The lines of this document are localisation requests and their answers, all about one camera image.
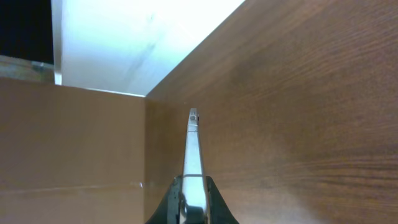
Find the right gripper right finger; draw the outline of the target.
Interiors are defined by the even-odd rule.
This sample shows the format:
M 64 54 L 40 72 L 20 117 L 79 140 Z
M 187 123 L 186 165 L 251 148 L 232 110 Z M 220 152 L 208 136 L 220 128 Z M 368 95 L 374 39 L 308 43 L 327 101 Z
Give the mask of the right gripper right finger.
M 206 184 L 210 201 L 210 220 L 211 224 L 239 224 L 226 202 L 221 196 L 215 182 L 210 176 L 206 176 Z

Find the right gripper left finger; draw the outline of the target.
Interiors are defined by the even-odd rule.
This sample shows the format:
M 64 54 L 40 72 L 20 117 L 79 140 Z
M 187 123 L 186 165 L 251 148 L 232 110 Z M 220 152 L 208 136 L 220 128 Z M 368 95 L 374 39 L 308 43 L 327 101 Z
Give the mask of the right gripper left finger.
M 146 224 L 179 224 L 182 177 L 176 176 Z

